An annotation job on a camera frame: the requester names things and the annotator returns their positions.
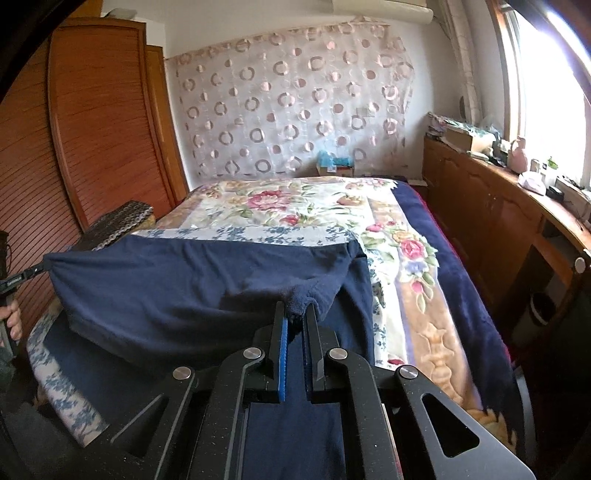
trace brown patterned cushion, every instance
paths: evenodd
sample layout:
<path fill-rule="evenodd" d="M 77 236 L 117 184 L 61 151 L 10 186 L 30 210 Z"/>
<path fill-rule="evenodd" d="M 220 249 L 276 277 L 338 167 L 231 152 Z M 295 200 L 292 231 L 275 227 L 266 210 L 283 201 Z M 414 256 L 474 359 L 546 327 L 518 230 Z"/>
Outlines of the brown patterned cushion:
<path fill-rule="evenodd" d="M 154 209 L 144 202 L 130 200 L 94 222 L 82 235 L 73 250 L 100 250 L 108 247 L 126 233 L 154 224 Z"/>

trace red flower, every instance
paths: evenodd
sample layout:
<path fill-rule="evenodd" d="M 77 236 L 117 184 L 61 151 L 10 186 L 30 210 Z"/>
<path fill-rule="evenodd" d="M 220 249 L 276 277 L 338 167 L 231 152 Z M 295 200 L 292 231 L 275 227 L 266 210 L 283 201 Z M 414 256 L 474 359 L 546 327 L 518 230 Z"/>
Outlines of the red flower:
<path fill-rule="evenodd" d="M 419 281 L 414 281 L 411 283 L 410 287 L 412 288 L 413 292 L 415 293 L 423 293 L 423 284 Z"/>
<path fill-rule="evenodd" d="M 404 240 L 400 243 L 400 248 L 405 257 L 410 260 L 418 260 L 425 257 L 425 247 L 418 240 Z"/>
<path fill-rule="evenodd" d="M 373 225 L 370 225 L 369 227 L 366 227 L 365 229 L 368 232 L 381 232 L 382 228 L 384 228 L 384 224 L 382 223 L 375 223 Z"/>
<path fill-rule="evenodd" d="M 289 223 L 291 226 L 294 226 L 294 225 L 298 224 L 298 222 L 300 221 L 300 218 L 297 215 L 288 215 L 286 217 L 283 217 L 279 221 Z"/>
<path fill-rule="evenodd" d="M 288 194 L 281 190 L 265 190 L 248 199 L 246 205 L 257 210 L 286 210 L 290 204 Z"/>

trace air conditioner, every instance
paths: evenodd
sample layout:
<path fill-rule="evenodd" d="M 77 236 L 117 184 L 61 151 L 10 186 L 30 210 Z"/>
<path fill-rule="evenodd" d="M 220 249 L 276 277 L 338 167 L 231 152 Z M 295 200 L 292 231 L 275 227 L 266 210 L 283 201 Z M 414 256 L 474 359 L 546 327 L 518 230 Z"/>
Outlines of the air conditioner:
<path fill-rule="evenodd" d="M 433 10 L 427 8 L 426 0 L 332 0 L 333 12 L 337 15 L 364 15 L 403 22 L 429 24 Z"/>

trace trash can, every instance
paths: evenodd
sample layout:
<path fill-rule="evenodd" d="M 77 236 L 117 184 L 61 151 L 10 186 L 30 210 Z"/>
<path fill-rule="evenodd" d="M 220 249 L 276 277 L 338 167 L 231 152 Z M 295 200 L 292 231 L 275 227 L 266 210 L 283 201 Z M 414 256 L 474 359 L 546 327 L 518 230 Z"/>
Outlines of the trash can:
<path fill-rule="evenodd" d="M 556 313 L 556 305 L 543 292 L 532 293 L 530 302 L 513 329 L 511 340 L 520 348 L 529 345 Z"/>

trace window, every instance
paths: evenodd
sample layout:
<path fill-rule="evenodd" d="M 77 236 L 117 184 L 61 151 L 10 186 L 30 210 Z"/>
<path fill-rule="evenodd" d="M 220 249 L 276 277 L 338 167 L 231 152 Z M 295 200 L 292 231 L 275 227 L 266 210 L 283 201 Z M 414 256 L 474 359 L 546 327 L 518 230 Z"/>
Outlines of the window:
<path fill-rule="evenodd" d="M 589 188 L 591 109 L 565 44 L 507 4 L 488 1 L 504 60 L 505 136 L 524 136 L 530 159 L 552 157 L 560 174 Z"/>

